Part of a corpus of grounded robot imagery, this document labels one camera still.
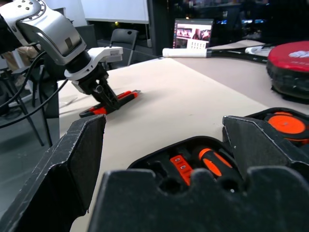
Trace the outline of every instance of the orange tape measure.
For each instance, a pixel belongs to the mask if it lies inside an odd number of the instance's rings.
[[[309,122],[287,112],[269,114],[264,119],[292,142],[309,143]]]

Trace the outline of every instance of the tabletop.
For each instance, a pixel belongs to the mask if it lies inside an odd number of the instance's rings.
[[[248,46],[248,42],[230,44]],[[116,94],[141,90],[135,100],[107,115],[103,151],[90,214],[72,232],[85,232],[102,175],[126,169],[135,160],[181,140],[206,135],[222,139],[224,115],[246,116],[270,107],[309,113],[306,105],[283,100],[270,90],[265,65],[235,59],[157,59],[109,71]],[[62,104],[75,99],[70,104]],[[68,83],[59,93],[60,136],[81,111],[97,104]]]

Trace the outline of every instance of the black cable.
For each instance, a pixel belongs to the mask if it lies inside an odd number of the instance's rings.
[[[4,127],[8,127],[8,126],[10,126],[10,125],[13,125],[13,124],[15,124],[15,123],[17,123],[17,122],[20,122],[20,121],[22,121],[22,120],[24,120],[24,119],[26,119],[27,117],[29,117],[29,116],[31,116],[31,115],[33,115],[33,114],[35,114],[36,112],[38,112],[39,110],[41,110],[63,87],[64,87],[64,85],[66,84],[68,82],[68,80],[65,80],[64,82],[63,82],[63,84],[46,100],[46,101],[44,101],[44,103],[42,103],[41,105],[39,105],[34,111],[32,111],[31,113],[29,113],[29,114],[26,114],[25,116],[23,116],[23,117],[21,117],[21,118],[19,118],[19,119],[16,119],[16,120],[14,120],[14,121],[12,121],[12,122],[9,122],[9,123],[6,123],[6,124],[4,124],[4,125],[1,125],[0,126],[0,129],[2,129],[2,128],[4,128]]]
[[[28,72],[26,74],[26,78],[22,84],[22,86],[20,87],[20,89],[15,93],[14,96],[12,96],[7,102],[5,102],[4,104],[0,105],[0,108],[10,104],[11,102],[15,101],[15,99],[21,94],[21,92],[24,90],[27,81],[30,78],[30,75],[32,73],[32,70],[35,68],[36,64],[38,63],[38,61],[40,60],[41,57],[43,57],[46,54],[46,52],[42,52],[41,54],[39,54],[33,61],[33,63],[31,64],[30,68],[28,69]]]
[[[38,53],[41,53],[40,49],[38,48],[37,46],[37,43],[32,45],[32,47],[38,52]]]

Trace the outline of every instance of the laptop screen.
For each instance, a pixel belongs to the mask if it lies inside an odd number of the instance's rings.
[[[212,19],[176,19],[173,48],[209,47],[212,23]]]

